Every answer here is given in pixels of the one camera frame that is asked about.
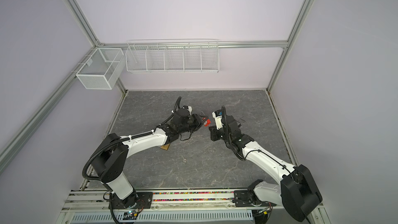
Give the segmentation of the red safety padlock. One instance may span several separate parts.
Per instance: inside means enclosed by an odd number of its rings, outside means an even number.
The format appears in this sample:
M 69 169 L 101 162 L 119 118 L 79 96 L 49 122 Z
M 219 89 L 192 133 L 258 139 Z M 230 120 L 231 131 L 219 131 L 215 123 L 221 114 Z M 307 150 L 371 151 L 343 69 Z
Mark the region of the red safety padlock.
M 210 125 L 211 121 L 208 117 L 202 117 L 202 124 L 205 127 L 208 127 Z

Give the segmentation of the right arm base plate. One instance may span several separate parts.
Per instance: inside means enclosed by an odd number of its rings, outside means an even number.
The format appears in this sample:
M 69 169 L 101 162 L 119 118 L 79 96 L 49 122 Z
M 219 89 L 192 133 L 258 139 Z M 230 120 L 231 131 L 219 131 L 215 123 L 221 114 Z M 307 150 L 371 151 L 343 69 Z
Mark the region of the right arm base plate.
M 267 207 L 276 206 L 274 203 L 268 201 L 260 201 L 254 194 L 249 190 L 235 190 L 232 202 L 236 207 Z

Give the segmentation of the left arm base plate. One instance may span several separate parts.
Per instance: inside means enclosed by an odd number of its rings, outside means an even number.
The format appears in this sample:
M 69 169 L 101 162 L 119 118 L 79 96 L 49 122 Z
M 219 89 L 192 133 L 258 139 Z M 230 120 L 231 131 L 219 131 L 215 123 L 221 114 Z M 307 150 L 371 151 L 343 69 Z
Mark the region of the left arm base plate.
M 112 194 L 110 204 L 113 209 L 148 209 L 151 207 L 152 192 L 132 193 L 126 199 L 121 200 L 116 194 Z

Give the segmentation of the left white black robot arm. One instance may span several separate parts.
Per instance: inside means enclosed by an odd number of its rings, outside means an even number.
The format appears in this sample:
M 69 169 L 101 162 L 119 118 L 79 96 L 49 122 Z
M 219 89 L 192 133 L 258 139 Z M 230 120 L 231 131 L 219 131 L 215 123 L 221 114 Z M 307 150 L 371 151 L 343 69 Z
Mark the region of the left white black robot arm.
M 171 115 L 152 130 L 126 136 L 111 133 L 90 156 L 81 174 L 84 179 L 96 180 L 105 186 L 110 192 L 110 207 L 115 203 L 121 208 L 131 208 L 142 201 L 123 172 L 127 158 L 181 140 L 184 133 L 192 136 L 207 125 L 206 115 L 195 114 L 192 107 L 181 106 L 180 102 L 181 97 L 178 97 Z

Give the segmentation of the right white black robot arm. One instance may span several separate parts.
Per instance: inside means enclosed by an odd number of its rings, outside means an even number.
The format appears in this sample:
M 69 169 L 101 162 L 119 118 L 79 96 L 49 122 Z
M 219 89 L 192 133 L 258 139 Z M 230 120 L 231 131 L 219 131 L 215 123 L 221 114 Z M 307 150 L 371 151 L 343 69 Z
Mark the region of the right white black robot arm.
M 212 112 L 215 125 L 209 127 L 212 141 L 222 140 L 241 161 L 250 161 L 274 179 L 275 184 L 261 179 L 247 187 L 246 192 L 235 195 L 235 203 L 260 206 L 268 203 L 283 206 L 296 221 L 303 222 L 323 201 L 310 172 L 304 166 L 294 166 L 263 148 L 252 137 L 243 134 L 240 123 L 227 115 L 225 107 Z

